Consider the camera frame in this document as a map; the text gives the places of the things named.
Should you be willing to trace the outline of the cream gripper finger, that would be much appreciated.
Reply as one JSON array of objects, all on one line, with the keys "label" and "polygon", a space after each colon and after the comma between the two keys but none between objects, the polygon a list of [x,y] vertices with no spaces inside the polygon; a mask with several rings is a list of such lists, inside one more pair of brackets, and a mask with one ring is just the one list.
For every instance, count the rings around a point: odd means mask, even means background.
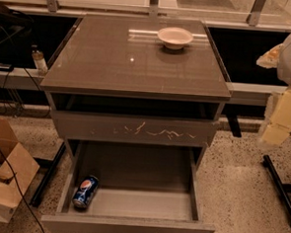
[{"label": "cream gripper finger", "polygon": [[291,86],[284,92],[273,92],[264,111],[257,144],[263,149],[275,148],[291,134]]},{"label": "cream gripper finger", "polygon": [[257,61],[256,64],[260,67],[264,68],[276,68],[278,65],[278,60],[280,56],[280,50],[283,46],[282,43],[276,45],[272,49],[268,50],[264,55],[261,55]]}]

